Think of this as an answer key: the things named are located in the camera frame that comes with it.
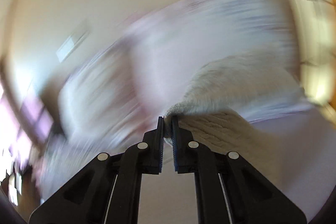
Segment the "cream knitted small garment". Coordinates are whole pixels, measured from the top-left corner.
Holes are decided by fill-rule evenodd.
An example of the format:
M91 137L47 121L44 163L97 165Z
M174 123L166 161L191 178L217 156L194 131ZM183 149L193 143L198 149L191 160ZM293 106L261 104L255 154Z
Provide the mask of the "cream knitted small garment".
M173 142L171 120L212 151L236 151L271 181L281 177L278 137L251 121L269 118L302 97L297 80L269 52L252 51L210 62L194 74L181 102L164 116L165 141Z

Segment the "lavender bed sheet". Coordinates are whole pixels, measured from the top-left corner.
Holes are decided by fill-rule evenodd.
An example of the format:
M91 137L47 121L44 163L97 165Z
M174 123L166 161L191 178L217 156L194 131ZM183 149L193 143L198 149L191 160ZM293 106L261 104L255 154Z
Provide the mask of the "lavender bed sheet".
M254 123L280 138L279 189L309 223L335 223L335 127L316 109ZM174 171L173 152L164 146L163 170L142 177L139 223L198 223L193 174Z

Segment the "white floral pillow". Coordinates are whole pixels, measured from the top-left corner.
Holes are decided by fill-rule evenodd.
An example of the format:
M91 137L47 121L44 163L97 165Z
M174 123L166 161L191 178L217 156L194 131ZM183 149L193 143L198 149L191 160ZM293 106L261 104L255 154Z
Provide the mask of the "white floral pillow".
M66 80L58 96L60 126L49 137L37 180L42 200L99 153L122 153L154 127L136 91L134 45L116 41Z
M179 102L203 65L256 51L298 77L292 19L278 0L181 0L150 12L125 31L131 40L137 95L156 118Z

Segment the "white wall switch plate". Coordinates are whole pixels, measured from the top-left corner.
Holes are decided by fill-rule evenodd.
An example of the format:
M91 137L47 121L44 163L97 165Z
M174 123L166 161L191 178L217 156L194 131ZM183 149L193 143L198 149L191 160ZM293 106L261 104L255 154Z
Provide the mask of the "white wall switch plate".
M91 28L88 20L82 21L56 51L59 63L62 63L89 36Z

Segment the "window with wooden frame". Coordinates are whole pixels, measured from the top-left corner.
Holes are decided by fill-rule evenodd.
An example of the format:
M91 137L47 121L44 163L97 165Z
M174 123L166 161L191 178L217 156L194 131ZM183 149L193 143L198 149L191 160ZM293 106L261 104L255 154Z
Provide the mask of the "window with wooden frame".
M335 93L335 0L289 0L299 38L301 81L318 105Z

